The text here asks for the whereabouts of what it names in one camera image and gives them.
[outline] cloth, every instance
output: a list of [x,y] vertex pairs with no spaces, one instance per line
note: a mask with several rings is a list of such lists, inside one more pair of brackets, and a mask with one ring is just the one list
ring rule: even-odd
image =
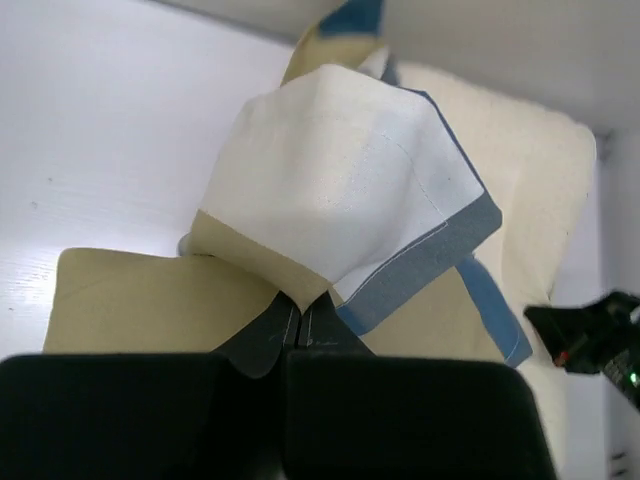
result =
[[[377,2],[366,3],[381,7]],[[509,365],[517,365],[533,349],[534,355],[519,369],[536,394],[556,464],[561,465],[565,443],[562,372],[552,369],[522,310],[527,304],[549,301],[567,239],[589,190],[595,161],[593,135],[562,114],[434,68],[394,62],[379,37],[379,10],[367,9],[365,17],[355,14],[356,7],[364,5],[348,2],[312,27],[296,48],[281,89],[253,100],[239,116],[236,130],[221,152],[221,160],[226,157],[226,161],[216,165],[211,180],[222,189],[207,190],[185,242],[190,253],[206,256],[166,259],[88,249],[65,252],[59,260],[44,349],[210,351],[266,309],[279,289],[287,291],[302,308],[318,292],[329,289],[334,303],[340,305],[342,318],[353,329],[361,329],[362,340],[378,354],[506,359]],[[351,82],[351,89],[346,89],[346,84],[338,88],[337,83],[343,80]],[[398,81],[410,91],[398,88]],[[298,96],[288,97],[283,92]],[[367,95],[371,92],[376,95],[370,98]],[[306,101],[309,112],[333,107],[330,118],[335,123],[315,123],[324,130],[311,129],[310,122],[306,122],[306,129],[290,123],[296,136],[286,143],[282,132],[255,122],[261,115],[265,122],[286,122],[279,116],[279,109],[285,107],[299,115],[303,108],[294,104],[294,98]],[[330,102],[323,104],[324,99]],[[397,254],[411,243],[403,244],[403,239],[410,238],[410,232],[416,238],[428,235],[438,221],[437,215],[418,214],[430,211],[416,185],[424,172],[408,169],[408,155],[402,155],[391,141],[384,142],[384,137],[377,143],[365,141],[372,137],[365,139],[363,133],[379,132],[380,125],[389,125],[373,125],[374,120],[388,122],[388,117],[398,117],[394,102],[399,102],[398,108],[405,113],[415,114],[399,119],[406,130],[389,132],[390,138],[411,152],[411,158],[428,160],[412,165],[427,165],[427,177],[443,181],[442,171],[435,168],[441,164],[434,163],[434,152],[448,152],[437,158],[446,158],[456,166],[451,188],[461,192],[465,200],[458,213],[466,215],[480,199],[489,198],[502,211],[502,226],[491,234],[498,225],[490,220],[499,216],[489,203],[484,204],[485,215],[476,223],[483,233],[474,230],[477,236],[468,243],[448,245],[443,235],[451,230],[450,224],[443,231],[436,226],[439,235],[433,241],[439,242],[438,248],[410,262],[411,270],[418,271],[416,282],[413,277],[403,277],[408,270],[401,270],[399,278],[410,286],[407,291],[401,291],[399,283],[390,289],[383,283],[383,289],[372,290],[380,293],[380,298],[375,294],[367,297],[391,305],[389,310],[395,308],[372,318],[366,301],[364,308],[349,302],[357,287],[339,288],[340,275],[356,278],[355,284],[362,285],[368,276],[358,266],[371,267],[374,262],[387,266],[385,255],[390,264],[397,265]],[[344,142],[342,126],[347,122],[340,114],[352,113],[369,123],[360,130],[350,125],[354,141]],[[264,148],[252,159],[237,154],[239,150],[258,150],[237,138],[238,129],[249,127],[263,135],[257,135],[255,141],[262,142]],[[272,142],[264,137],[268,131],[273,134]],[[362,168],[365,155],[369,155],[362,149],[371,145],[376,147],[371,158],[378,162],[379,171]],[[316,152],[322,153],[325,147],[327,152],[339,152],[348,161],[336,165],[328,155],[309,155],[307,149],[313,146]],[[278,163],[278,155],[269,148],[287,153],[291,164]],[[230,160],[233,158],[244,161],[244,169],[236,168]],[[345,166],[351,168],[349,173],[358,175],[336,175],[336,169]],[[256,172],[262,172],[266,181]],[[222,180],[224,175],[228,175],[226,180]],[[400,182],[402,175],[407,178],[406,187]],[[342,183],[335,181],[338,176]],[[345,178],[361,188],[350,188]],[[441,185],[450,185],[446,178]],[[235,187],[250,195],[239,198],[229,192]],[[444,190],[427,192],[442,201],[437,203],[438,209],[452,205],[446,201],[449,192]],[[295,201],[282,201],[285,195]],[[241,203],[220,204],[227,199]],[[249,201],[256,210],[239,208]],[[412,209],[399,208],[401,202]],[[271,218],[257,215],[258,211],[261,215],[271,212]],[[323,222],[311,222],[308,212]],[[283,248],[289,247],[284,242],[287,238],[292,250]],[[314,251],[317,257],[309,255]],[[421,271],[423,261],[428,268]]]
[[[362,10],[365,3],[368,8]],[[509,212],[511,220],[517,215],[510,203],[516,198],[515,190],[533,192],[540,185],[560,190],[562,193],[554,190],[559,201],[553,208],[561,210],[554,214],[561,239],[560,230],[547,229],[548,235],[542,237],[526,229],[525,219],[515,228],[525,224],[526,233],[518,233],[518,238],[530,236],[536,245],[552,243],[553,252],[561,251],[586,187],[576,181],[573,188],[564,189],[549,178],[556,177],[558,168],[577,168],[576,178],[583,178],[585,165],[593,159],[588,148],[591,138],[564,117],[554,122],[557,132],[551,137],[543,125],[549,116],[557,119],[557,114],[486,92],[442,72],[402,63],[396,72],[379,38],[381,5],[348,2],[312,27],[292,57],[284,85],[249,102],[241,112],[186,242],[189,253],[214,255],[215,262],[208,259],[205,266],[202,255],[170,261],[144,257],[143,261],[131,254],[67,252],[59,264],[47,351],[91,351],[96,345],[101,345],[100,351],[206,351],[255,318],[259,313],[255,310],[266,308],[278,289],[302,309],[329,289],[342,318],[380,354],[506,359],[510,365],[530,354],[527,336],[514,321],[524,296],[513,301],[510,295],[503,295],[508,287],[502,267],[504,262],[513,262],[518,268],[536,271],[538,252],[527,261],[505,257],[500,251],[507,243],[504,239],[516,234],[506,234],[504,226],[481,244],[500,219],[492,198]],[[358,8],[367,15],[356,15]],[[357,55],[340,57],[340,51],[354,51],[344,48],[350,38],[360,45]],[[429,95],[397,88],[392,84],[398,78],[406,87]],[[469,103],[459,103],[459,98]],[[487,102],[493,108],[486,108]],[[300,119],[304,112],[309,118],[313,113],[315,120],[287,119],[289,114]],[[455,117],[453,123],[449,112]],[[357,120],[360,128],[345,118]],[[276,120],[280,130],[275,128]],[[390,128],[395,127],[394,122],[398,122],[396,129]],[[385,136],[377,135],[381,126],[387,128]],[[522,135],[527,128],[537,132],[535,138]],[[295,135],[285,142],[288,129]],[[453,134],[458,130],[467,138],[458,141],[459,135]],[[242,132],[247,131],[253,135],[251,141],[243,138]],[[555,159],[557,165],[546,162],[564,139],[567,145],[563,157]],[[467,148],[467,142],[473,150]],[[546,170],[534,168],[538,153],[544,155]],[[527,177],[529,171],[535,172],[532,178]],[[446,175],[450,172],[451,180]],[[424,188],[429,201],[421,196],[421,183],[430,187]],[[539,197],[545,198],[530,194],[524,201],[544,221],[545,216],[535,209],[543,204],[545,212],[551,211],[545,203],[549,196]],[[473,210],[479,207],[481,213]],[[450,221],[455,215],[463,215],[466,221],[456,226]],[[425,239],[429,248],[416,248],[416,239]],[[494,239],[502,240],[496,246]],[[475,257],[470,255],[474,249]],[[407,252],[419,255],[403,264],[410,257]],[[119,261],[107,265],[107,255]],[[90,268],[94,256],[96,268]],[[189,266],[173,266],[183,262]],[[553,270],[559,256],[553,254],[547,263]],[[156,267],[161,264],[172,265],[176,272],[166,277],[149,273],[165,268]],[[109,268],[111,275],[96,277],[102,268]],[[250,288],[241,281],[226,282],[234,268],[242,272]],[[136,269],[144,280],[127,283],[129,288],[118,285]],[[206,313],[214,319],[210,331],[192,329],[192,313],[202,308],[202,300],[190,292],[192,270],[207,270],[219,284],[227,284],[220,295],[234,299],[256,296],[250,302],[254,310],[232,316],[229,322],[236,327],[219,333],[217,316],[226,315],[229,309],[216,310],[217,293],[212,293],[207,307],[211,310]],[[545,273],[545,280],[552,282],[553,273]],[[84,286],[77,292],[69,290],[65,288],[69,279]],[[138,290],[147,293],[137,296]],[[176,320],[169,318],[166,312],[171,310],[163,305],[179,296],[186,300],[181,301],[184,308]],[[92,308],[93,302],[102,308]],[[118,309],[109,306],[115,302]],[[206,315],[196,314],[195,318]],[[77,327],[80,322],[84,323],[82,330]],[[179,326],[173,331],[158,322],[178,322]]]

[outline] seam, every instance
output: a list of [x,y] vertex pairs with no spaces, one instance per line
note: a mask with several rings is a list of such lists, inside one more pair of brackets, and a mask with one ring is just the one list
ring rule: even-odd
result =
[[94,280],[90,283],[86,283],[83,285],[80,285],[79,287],[76,287],[72,290],[69,290],[67,292],[64,292],[62,295],[59,295],[57,298],[57,302],[62,302],[64,300],[66,300],[68,297],[71,297],[73,295],[77,295],[78,293],[82,292],[83,290],[87,290],[89,288],[93,288],[101,283],[107,282],[109,280],[112,280],[114,277],[118,277],[121,275],[126,274],[127,272],[137,268],[139,266],[140,262],[148,262],[149,264],[155,264],[157,263],[158,260],[166,260],[166,258],[164,257],[154,257],[152,255],[147,255],[147,254],[133,254],[135,255],[140,255],[140,257],[138,258],[134,258],[131,263],[120,267],[120,269],[117,269],[116,271],[110,272],[106,275],[103,275],[102,277],[98,278],[97,280]]
[[420,187],[420,191],[422,191],[422,194],[424,195],[424,197],[427,199],[427,201],[431,204],[431,206],[436,210],[436,212],[438,212],[438,215],[440,215],[440,218],[442,218],[443,220],[445,220],[444,215],[442,215],[442,212],[440,211],[440,209],[436,206],[435,203],[433,203],[433,201],[431,200],[431,197],[429,197],[429,195],[427,194],[426,190],[424,189],[424,185],[422,185],[422,182],[420,182],[420,179],[418,178],[418,175],[416,174],[416,166],[415,163],[413,162],[413,157],[411,155],[409,155],[409,152],[407,152],[404,147],[402,145],[400,145],[398,142],[396,142],[394,139],[388,137],[387,135],[385,135],[384,133],[378,133],[378,135],[380,135],[382,138],[386,138],[387,140],[389,140],[391,143],[393,143],[396,147],[398,147],[400,150],[402,150],[402,153],[405,154],[405,156],[407,157],[407,160],[409,160],[409,165],[411,165],[411,173],[413,174],[413,178],[415,179],[416,183],[418,184],[418,187]]
[[434,235],[436,235],[436,234],[440,233],[442,230],[444,230],[444,229],[445,229],[445,228],[447,228],[448,226],[449,226],[449,224],[445,221],[445,222],[444,222],[444,224],[440,225],[440,227],[439,227],[437,230],[433,231],[431,234],[429,234],[429,235],[425,236],[424,238],[421,238],[418,242],[414,243],[414,244],[413,244],[413,245],[411,245],[410,247],[405,248],[404,250],[402,250],[401,252],[397,253],[397,254],[396,254],[396,255],[394,255],[393,257],[391,257],[391,258],[387,259],[384,263],[382,263],[382,264],[378,267],[378,269],[377,269],[375,272],[373,272],[371,275],[369,275],[369,277],[368,277],[368,278],[367,278],[367,279],[362,283],[362,285],[360,285],[360,286],[356,289],[356,291],[355,291],[355,292],[353,292],[353,293],[351,294],[351,296],[349,297],[349,299],[348,299],[348,300],[346,300],[346,301],[345,301],[342,305],[340,305],[340,306],[342,307],[342,306],[344,306],[344,305],[347,305],[349,302],[351,302],[351,300],[353,299],[353,297],[355,297],[355,296],[360,292],[360,290],[362,290],[364,287],[366,287],[366,286],[367,286],[367,284],[368,284],[371,280],[373,280],[373,279],[374,279],[374,278],[375,278],[375,277],[376,277],[376,276],[377,276],[377,275],[378,275],[382,270],[384,270],[384,269],[385,269],[385,267],[386,267],[387,265],[389,265],[391,262],[394,262],[394,261],[395,261],[395,260],[397,260],[398,258],[402,257],[405,253],[407,253],[407,252],[409,252],[409,251],[413,250],[414,248],[416,248],[416,247],[420,246],[424,241],[426,241],[426,240],[430,239],[431,237],[433,237]]
[[307,347],[311,345],[311,321],[313,320],[313,307],[309,310],[309,329],[307,330]]
[[513,356],[513,354],[515,353],[516,349],[518,348],[518,345],[520,345],[520,340],[521,340],[521,338],[520,338],[520,329],[519,329],[519,328],[516,328],[516,334],[518,335],[518,336],[516,337],[516,344],[515,344],[515,345],[513,346],[513,348],[511,349],[511,352],[509,352],[509,355],[507,355],[507,357],[504,359],[504,361],[505,361],[505,362],[508,362],[508,361],[511,359],[511,357],[512,357],[512,356]]
[[289,334],[289,327],[291,326],[291,319],[293,318],[293,308],[294,307],[291,307],[291,311],[289,312],[289,320],[287,321],[287,328],[284,331],[284,338],[287,338]]
[[471,163],[471,160],[469,160],[467,152],[465,152],[464,148],[462,148],[462,145],[458,141],[458,137],[456,137],[456,134],[453,131],[453,128],[451,128],[451,125],[449,125],[449,122],[447,122],[447,119],[442,114],[442,111],[440,110],[440,107],[438,106],[436,101],[433,98],[431,98],[431,95],[429,95],[429,93],[426,90],[414,90],[414,89],[406,88],[406,87],[402,87],[402,86],[398,86],[396,88],[399,88],[400,90],[404,90],[405,92],[411,92],[411,93],[413,93],[415,95],[418,95],[419,97],[424,98],[427,102],[429,102],[431,104],[431,106],[435,109],[436,113],[438,114],[438,118],[440,119],[440,123],[442,123],[442,126],[444,126],[445,130],[447,131],[447,134],[449,135],[449,138],[451,139],[451,141],[454,143],[454,145],[458,149],[458,152],[460,152],[460,155],[462,155],[462,158],[465,160],[465,163],[467,164],[469,169],[473,172],[474,177],[476,177],[476,181],[478,183],[480,183],[480,185],[482,185],[482,189],[486,191],[487,187],[485,187],[484,182],[480,178],[480,175],[478,175],[478,172],[476,171],[475,167],[473,166],[473,163]]

